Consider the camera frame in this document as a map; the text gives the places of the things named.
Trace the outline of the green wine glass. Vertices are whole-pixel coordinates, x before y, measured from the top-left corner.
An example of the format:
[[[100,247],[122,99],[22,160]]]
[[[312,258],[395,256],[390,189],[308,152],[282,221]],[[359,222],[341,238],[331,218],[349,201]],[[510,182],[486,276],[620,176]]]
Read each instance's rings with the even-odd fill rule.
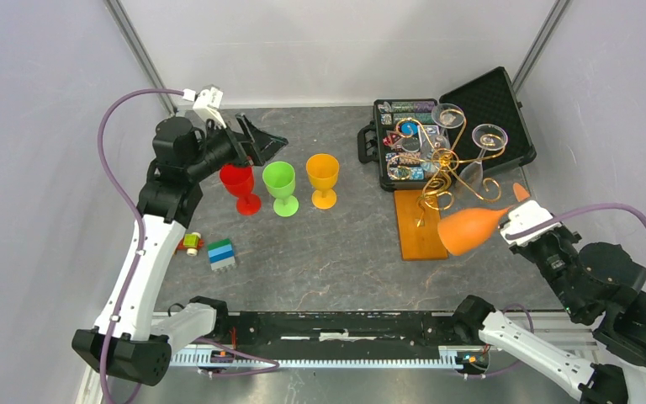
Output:
[[[290,217],[298,211],[299,201],[294,196],[296,175],[291,164],[271,162],[264,168],[262,180],[268,193],[274,198],[273,210],[278,216]]]

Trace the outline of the red wine glass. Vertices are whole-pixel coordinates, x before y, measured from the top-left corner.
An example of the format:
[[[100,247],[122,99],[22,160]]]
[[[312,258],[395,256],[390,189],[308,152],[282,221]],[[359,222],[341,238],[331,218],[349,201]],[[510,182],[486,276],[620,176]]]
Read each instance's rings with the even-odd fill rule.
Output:
[[[236,197],[240,215],[255,215],[261,209],[262,201],[253,193],[255,181],[251,167],[227,164],[220,169],[219,177],[225,189]]]

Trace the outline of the yellow wine glass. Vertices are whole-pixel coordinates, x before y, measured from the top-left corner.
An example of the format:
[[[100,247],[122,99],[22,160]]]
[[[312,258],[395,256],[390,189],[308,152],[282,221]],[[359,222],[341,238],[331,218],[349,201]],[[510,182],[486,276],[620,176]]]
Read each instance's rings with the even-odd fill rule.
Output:
[[[314,207],[320,210],[332,208],[337,202],[334,187],[340,171],[338,160],[330,154],[318,153],[308,159],[305,169],[313,187],[311,202]]]

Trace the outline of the orange wine glass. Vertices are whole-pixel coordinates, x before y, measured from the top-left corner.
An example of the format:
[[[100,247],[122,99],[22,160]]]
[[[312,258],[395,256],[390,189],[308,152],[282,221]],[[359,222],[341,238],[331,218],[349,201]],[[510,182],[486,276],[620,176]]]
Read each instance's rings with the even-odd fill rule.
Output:
[[[469,207],[443,217],[437,234],[448,256],[462,256],[483,245],[498,229],[513,205],[500,210]]]

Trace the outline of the clear wine glass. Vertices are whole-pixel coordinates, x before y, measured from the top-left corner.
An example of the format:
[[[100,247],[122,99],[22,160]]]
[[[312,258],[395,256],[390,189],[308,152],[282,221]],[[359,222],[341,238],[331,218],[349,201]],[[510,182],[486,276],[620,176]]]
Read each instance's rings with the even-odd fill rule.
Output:
[[[431,171],[437,167],[432,163],[434,152],[438,149],[449,149],[452,145],[450,135],[465,123],[464,112],[455,104],[434,104],[432,111],[422,115],[423,125],[420,130],[421,156],[425,160],[423,168]]]
[[[503,152],[508,142],[506,131],[493,124],[476,126],[471,136],[474,144],[479,148],[479,154],[458,175],[459,180],[455,183],[454,191],[462,194],[469,190],[465,184],[473,191],[480,190],[484,176],[483,158],[487,154],[494,155],[496,152]]]

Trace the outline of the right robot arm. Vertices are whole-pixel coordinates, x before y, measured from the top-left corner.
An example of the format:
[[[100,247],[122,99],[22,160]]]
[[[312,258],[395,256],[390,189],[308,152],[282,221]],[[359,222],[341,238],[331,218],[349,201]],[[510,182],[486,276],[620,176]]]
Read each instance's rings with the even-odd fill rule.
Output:
[[[486,300],[468,295],[453,313],[454,337],[462,343],[501,348],[563,388],[579,403],[646,403],[646,268],[621,246],[589,243],[558,226],[513,253],[539,272],[575,324],[592,326],[592,337],[617,358],[597,364],[555,347],[517,326]]]

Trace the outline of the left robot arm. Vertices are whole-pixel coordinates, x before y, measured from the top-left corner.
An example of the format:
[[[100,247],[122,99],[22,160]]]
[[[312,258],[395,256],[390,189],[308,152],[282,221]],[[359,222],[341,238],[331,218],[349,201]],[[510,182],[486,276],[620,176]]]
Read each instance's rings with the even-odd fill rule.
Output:
[[[185,346],[201,337],[220,343],[229,336],[229,311],[222,300],[195,296],[162,322],[154,324],[152,317],[167,267],[203,197],[201,182],[227,165],[261,167],[289,143],[244,114],[236,120],[239,131],[213,120],[198,128],[182,116],[156,126],[155,158],[134,205],[134,233],[123,268],[93,327],[76,330],[71,341],[99,374],[154,386]]]

